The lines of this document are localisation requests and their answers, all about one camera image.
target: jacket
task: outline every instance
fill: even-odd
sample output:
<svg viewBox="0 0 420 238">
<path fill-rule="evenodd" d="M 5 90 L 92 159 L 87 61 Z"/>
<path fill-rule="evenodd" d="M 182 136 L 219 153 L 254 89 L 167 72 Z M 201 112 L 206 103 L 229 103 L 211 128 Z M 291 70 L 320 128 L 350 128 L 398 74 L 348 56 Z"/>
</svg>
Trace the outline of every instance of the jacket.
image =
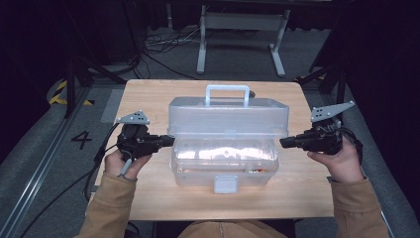
<svg viewBox="0 0 420 238">
<path fill-rule="evenodd" d="M 338 238 L 388 237 L 379 203 L 368 178 L 351 183 L 332 181 L 331 187 L 334 216 L 339 226 Z M 104 173 L 87 207 L 80 233 L 75 238 L 124 237 L 135 190 L 135 181 Z M 257 220 L 194 222 L 179 237 L 285 238 Z"/>
</svg>

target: person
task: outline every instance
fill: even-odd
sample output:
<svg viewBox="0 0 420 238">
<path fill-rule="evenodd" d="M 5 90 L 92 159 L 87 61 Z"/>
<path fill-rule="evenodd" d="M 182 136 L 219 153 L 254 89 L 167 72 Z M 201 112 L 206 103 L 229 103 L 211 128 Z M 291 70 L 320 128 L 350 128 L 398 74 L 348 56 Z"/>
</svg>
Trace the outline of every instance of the person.
<svg viewBox="0 0 420 238">
<path fill-rule="evenodd" d="M 343 137 L 342 150 L 333 156 L 308 152 L 331 174 L 337 237 L 388 237 L 381 209 L 368 178 L 364 177 L 355 146 Z M 139 171 L 151 156 L 138 158 L 124 176 L 122 154 L 117 150 L 105 158 L 101 184 L 88 205 L 85 221 L 76 238 L 124 237 Z M 193 222 L 178 236 L 192 237 L 277 237 L 283 234 L 256 220 Z"/>
</svg>

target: box lid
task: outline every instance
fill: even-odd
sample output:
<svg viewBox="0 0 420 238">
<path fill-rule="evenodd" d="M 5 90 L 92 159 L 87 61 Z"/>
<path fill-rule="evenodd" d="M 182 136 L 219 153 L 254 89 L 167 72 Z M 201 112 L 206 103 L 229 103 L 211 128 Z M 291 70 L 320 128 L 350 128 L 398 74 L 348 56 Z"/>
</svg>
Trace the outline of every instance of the box lid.
<svg viewBox="0 0 420 238">
<path fill-rule="evenodd" d="M 285 138 L 288 106 L 269 98 L 176 97 L 169 104 L 168 135 L 175 138 Z"/>
</svg>

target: brown sleeve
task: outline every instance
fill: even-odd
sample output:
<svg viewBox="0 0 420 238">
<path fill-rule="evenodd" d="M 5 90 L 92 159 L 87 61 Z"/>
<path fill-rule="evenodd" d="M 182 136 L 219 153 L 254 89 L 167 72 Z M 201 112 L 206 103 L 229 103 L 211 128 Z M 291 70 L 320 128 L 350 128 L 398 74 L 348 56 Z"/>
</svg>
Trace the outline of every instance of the brown sleeve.
<svg viewBox="0 0 420 238">
<path fill-rule="evenodd" d="M 87 207 L 80 234 L 75 237 L 124 237 L 135 190 L 135 181 L 104 172 L 101 184 Z"/>
<path fill-rule="evenodd" d="M 381 209 L 368 178 L 349 183 L 331 183 L 337 237 L 388 237 Z"/>
</svg>

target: white metal frame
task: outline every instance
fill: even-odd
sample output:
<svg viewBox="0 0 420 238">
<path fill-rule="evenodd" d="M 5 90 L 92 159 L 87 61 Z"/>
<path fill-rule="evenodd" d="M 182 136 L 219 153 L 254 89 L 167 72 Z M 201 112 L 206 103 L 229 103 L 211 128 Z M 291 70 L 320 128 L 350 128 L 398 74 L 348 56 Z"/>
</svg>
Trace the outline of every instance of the white metal frame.
<svg viewBox="0 0 420 238">
<path fill-rule="evenodd" d="M 273 44 L 269 44 L 272 60 L 279 77 L 284 77 L 285 72 L 281 63 L 278 49 L 283 38 L 290 10 L 285 10 L 282 15 L 259 15 L 259 14 L 233 14 L 207 12 L 206 6 L 201 8 L 200 21 L 200 50 L 198 53 L 197 73 L 203 74 L 206 62 L 206 29 L 237 29 L 277 31 L 277 37 Z"/>
</svg>

